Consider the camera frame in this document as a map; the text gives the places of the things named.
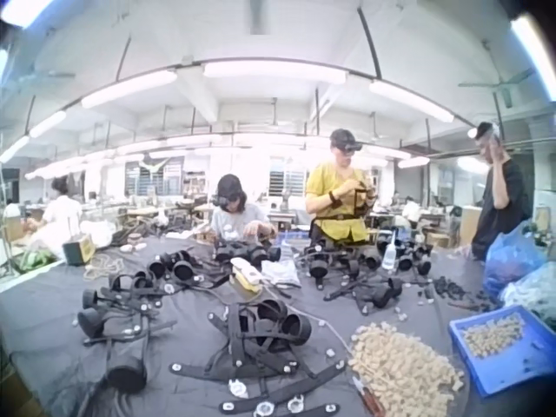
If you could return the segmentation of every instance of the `white shirt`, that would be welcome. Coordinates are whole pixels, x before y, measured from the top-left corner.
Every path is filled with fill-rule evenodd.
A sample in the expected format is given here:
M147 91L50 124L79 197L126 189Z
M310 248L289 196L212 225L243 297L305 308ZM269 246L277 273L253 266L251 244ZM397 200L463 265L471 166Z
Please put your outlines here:
M19 211L19 206L14 202L8 204L3 210L3 216L6 217L21 217L21 211Z
M60 195L44 210L43 220L47 223L59 223L60 228L66 228L72 235L78 235L81 213L81 204L78 201Z
M420 218L420 207L416 202L407 202L401 215L410 222L418 222Z

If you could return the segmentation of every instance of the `hair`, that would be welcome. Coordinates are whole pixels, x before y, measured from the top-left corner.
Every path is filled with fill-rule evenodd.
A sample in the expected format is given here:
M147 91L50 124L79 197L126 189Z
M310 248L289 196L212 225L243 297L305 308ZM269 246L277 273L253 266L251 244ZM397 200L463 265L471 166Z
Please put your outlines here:
M226 174L223 176L218 185L216 186L216 193L219 197L227 198L229 201L234 202L236 198L239 197L240 205L237 211L242 212L245 210L245 203L247 202L247 195L243 191L242 182L240 179L233 174Z
M60 195L67 195L68 190L68 176L60 176L52 180L52 189L60 193Z

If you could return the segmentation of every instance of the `blue plastic crate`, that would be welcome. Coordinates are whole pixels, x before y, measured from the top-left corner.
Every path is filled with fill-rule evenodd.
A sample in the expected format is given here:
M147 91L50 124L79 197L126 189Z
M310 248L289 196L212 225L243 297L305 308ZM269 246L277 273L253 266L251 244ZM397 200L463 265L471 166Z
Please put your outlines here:
M463 339L462 331L513 313L521 315L525 322L523 338L499 354L482 359L473 356ZM521 306L453 320L450 321L449 329L482 397L541 375L556 374L556 334L536 315Z

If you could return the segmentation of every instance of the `pile of foam pieces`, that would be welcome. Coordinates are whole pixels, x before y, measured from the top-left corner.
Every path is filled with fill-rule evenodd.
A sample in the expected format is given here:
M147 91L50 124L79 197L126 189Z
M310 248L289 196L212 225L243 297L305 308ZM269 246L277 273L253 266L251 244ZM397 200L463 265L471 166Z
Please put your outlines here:
M446 356L382 322L352 336L350 367L384 407L386 417L446 417L465 375Z

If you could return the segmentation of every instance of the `plastic bottle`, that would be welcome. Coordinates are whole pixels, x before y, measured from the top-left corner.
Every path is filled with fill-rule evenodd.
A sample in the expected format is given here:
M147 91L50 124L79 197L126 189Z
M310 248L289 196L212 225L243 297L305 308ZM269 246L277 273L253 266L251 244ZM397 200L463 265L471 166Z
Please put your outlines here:
M384 258L382 259L382 267L386 270L386 271L390 271L392 269L394 269L394 266L396 264L396 245L395 245L395 240L396 240L396 232L392 232L392 241L390 241L390 243L388 243L388 246L386 247L386 252L384 253Z

